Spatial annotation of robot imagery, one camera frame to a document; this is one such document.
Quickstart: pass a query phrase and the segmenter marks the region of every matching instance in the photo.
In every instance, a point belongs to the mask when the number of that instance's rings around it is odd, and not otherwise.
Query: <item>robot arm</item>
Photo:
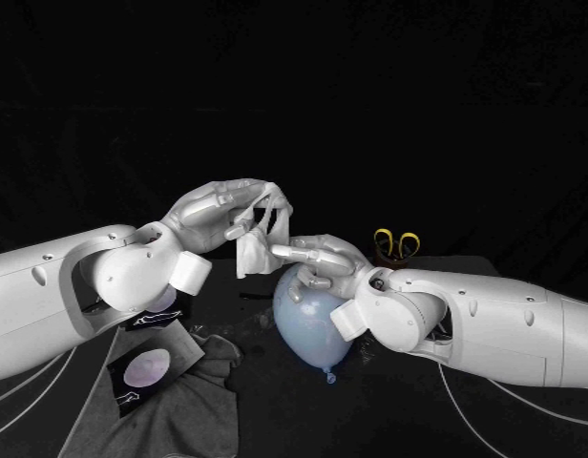
[[[273,252],[314,265],[304,257],[322,258],[328,245],[308,241],[308,248]],[[337,281],[322,266],[315,270]],[[353,278],[356,294],[333,313],[347,341],[370,330],[393,351],[499,382],[588,388],[588,303],[529,282],[478,275],[369,266]],[[452,336],[438,340],[432,331],[447,317]]]
[[[230,213],[250,205],[263,185],[255,179],[214,181],[138,230],[106,226],[0,254],[0,379],[139,314],[169,286],[198,294],[211,271],[198,254],[226,242]],[[91,303],[83,291],[91,291]],[[86,313],[97,298],[109,306]]]

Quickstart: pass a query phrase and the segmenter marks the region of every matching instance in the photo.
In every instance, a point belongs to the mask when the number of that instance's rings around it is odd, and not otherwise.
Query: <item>balloon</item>
[[[298,274],[298,263],[279,279],[275,295],[275,315],[279,333],[298,356],[314,367],[324,369],[328,383],[337,380],[333,366],[344,359],[351,342],[338,333],[331,320],[331,312],[347,302],[322,290],[301,287],[304,301],[295,303],[289,298],[289,283]]]

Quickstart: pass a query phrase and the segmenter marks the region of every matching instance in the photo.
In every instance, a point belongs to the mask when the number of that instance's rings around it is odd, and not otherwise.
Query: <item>black background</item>
[[[0,252],[239,177],[588,301],[588,2],[0,2]]]

